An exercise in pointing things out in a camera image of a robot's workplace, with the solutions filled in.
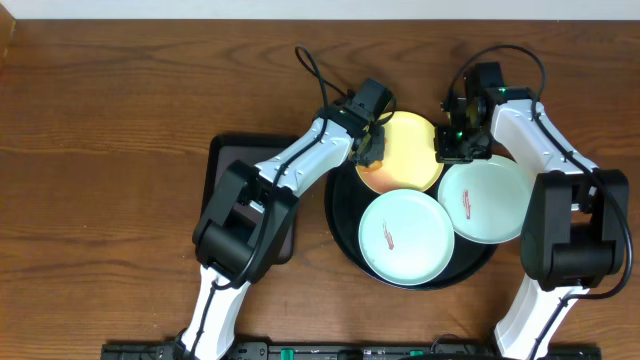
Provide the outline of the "yellow plate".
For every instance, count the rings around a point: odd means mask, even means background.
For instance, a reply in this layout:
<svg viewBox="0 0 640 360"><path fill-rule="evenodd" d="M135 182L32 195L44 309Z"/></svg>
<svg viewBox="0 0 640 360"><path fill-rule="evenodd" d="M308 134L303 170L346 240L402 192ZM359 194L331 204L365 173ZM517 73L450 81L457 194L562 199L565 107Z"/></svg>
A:
<svg viewBox="0 0 640 360"><path fill-rule="evenodd" d="M444 169L436 161L435 126L421 115L398 111L383 128L383 159L369 167L358 165L360 180L378 194L397 189L427 191Z"/></svg>

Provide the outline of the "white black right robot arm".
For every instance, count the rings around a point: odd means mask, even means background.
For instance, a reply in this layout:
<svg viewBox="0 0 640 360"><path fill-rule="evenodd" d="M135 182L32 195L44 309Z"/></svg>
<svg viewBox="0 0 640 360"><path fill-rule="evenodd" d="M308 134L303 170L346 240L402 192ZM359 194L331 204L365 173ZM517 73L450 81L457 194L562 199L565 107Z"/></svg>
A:
<svg viewBox="0 0 640 360"><path fill-rule="evenodd" d="M520 232L525 276L494 340L505 358L542 358L576 302L611 298L630 278L628 180L576 151L528 88L449 93L442 109L451 123L436 130L438 161L468 168L498 142L534 177Z"/></svg>

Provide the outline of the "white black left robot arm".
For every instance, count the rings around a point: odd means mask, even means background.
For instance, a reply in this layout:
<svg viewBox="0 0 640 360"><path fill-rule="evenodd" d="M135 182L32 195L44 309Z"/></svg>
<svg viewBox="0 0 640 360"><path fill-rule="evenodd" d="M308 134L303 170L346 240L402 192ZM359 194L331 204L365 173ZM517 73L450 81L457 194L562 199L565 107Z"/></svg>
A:
<svg viewBox="0 0 640 360"><path fill-rule="evenodd" d="M301 195L347 160L381 159L382 127L393 115L331 107L281 153L255 165L236 160L225 169L192 237L201 285L178 341L181 358L227 353L247 290L275 263Z"/></svg>

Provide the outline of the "orange green scrub sponge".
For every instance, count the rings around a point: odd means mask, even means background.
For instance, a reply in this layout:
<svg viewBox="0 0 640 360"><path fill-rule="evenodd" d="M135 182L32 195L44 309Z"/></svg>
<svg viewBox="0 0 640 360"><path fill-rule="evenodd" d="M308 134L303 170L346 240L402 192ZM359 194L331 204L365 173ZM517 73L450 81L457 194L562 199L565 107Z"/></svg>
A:
<svg viewBox="0 0 640 360"><path fill-rule="evenodd" d="M385 151L385 129L373 127L359 143L352 161L355 165L370 168L376 162L381 162Z"/></svg>

